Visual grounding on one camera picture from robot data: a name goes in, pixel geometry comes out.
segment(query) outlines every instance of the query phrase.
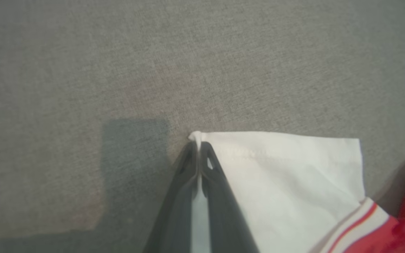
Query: gray background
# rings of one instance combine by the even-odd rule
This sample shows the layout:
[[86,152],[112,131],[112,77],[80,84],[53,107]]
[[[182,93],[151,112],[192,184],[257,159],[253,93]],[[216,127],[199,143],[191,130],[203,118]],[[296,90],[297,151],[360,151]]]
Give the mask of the gray background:
[[141,251],[194,130],[360,138],[396,213],[405,0],[0,0],[0,252]]

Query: white cloth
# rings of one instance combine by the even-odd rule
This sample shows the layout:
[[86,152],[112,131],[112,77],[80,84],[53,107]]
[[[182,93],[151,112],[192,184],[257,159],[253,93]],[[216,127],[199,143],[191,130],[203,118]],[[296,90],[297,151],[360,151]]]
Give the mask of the white cloth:
[[209,142],[261,253],[320,252],[365,202],[358,139],[193,132]]

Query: gray tabletop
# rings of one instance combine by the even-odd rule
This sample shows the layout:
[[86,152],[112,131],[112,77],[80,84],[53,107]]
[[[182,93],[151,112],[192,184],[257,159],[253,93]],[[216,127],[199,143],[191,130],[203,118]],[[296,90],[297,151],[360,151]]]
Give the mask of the gray tabletop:
[[140,252],[195,130],[360,138],[395,212],[405,0],[0,0],[0,253]]

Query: garment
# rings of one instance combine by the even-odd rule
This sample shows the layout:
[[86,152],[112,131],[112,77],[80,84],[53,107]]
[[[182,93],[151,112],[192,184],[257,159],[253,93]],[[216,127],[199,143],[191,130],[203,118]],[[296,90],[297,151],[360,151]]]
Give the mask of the garment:
[[380,252],[401,239],[394,230],[405,220],[365,196],[357,139],[271,132],[190,139],[212,145],[262,253]]

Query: red stripe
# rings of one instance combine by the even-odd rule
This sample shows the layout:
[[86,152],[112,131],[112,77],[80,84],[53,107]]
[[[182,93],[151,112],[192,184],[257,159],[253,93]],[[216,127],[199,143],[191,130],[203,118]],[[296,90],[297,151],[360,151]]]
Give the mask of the red stripe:
[[339,241],[351,230],[353,230],[355,227],[359,226],[360,224],[362,224],[364,221],[366,221],[366,219],[368,219],[373,213],[374,210],[376,210],[376,208],[378,207],[378,205],[376,205],[376,203],[373,203],[373,205],[371,206],[370,210],[368,210],[367,213],[365,213],[365,215],[360,218],[359,220],[357,220],[356,222],[354,222],[351,226],[349,226],[345,231],[343,231],[339,237],[337,237],[337,239],[335,240],[335,242],[332,244],[331,248],[329,249],[328,253],[332,253],[332,251],[334,250],[334,248],[337,246],[337,244],[339,243]]

